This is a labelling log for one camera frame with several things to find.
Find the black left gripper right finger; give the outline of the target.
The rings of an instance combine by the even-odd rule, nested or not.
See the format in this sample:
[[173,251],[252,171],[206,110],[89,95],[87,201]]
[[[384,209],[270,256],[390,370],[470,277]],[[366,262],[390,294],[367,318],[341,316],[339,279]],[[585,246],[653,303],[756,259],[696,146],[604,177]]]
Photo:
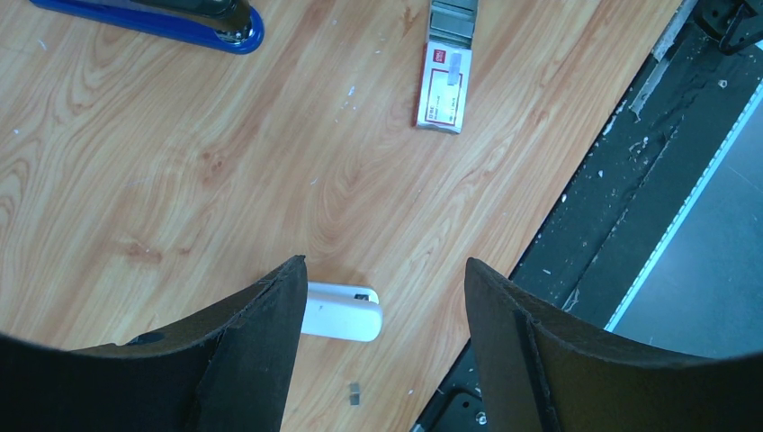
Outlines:
[[476,258],[465,309],[492,431],[759,431],[762,356],[710,359],[593,326]]

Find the blue stapler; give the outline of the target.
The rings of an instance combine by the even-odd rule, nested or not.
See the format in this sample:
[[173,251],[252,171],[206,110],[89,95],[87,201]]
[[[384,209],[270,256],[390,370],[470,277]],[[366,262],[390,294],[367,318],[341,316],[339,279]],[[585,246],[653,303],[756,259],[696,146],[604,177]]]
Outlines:
[[265,37],[258,11],[245,0],[39,0],[42,9],[237,55]]

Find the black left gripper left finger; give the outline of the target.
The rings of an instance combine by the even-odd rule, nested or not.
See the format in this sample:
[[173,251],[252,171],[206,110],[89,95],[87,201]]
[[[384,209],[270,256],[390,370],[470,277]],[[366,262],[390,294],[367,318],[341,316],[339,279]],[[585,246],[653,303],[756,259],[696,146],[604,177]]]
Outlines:
[[276,431],[307,302],[293,256],[247,288],[133,338],[64,351],[1,338],[4,431]]

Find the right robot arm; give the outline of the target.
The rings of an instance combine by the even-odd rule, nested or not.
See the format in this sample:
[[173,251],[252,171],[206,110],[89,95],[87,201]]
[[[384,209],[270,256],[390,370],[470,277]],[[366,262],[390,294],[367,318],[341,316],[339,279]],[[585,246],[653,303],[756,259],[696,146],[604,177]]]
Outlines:
[[724,55],[762,42],[762,0],[698,1],[693,17]]

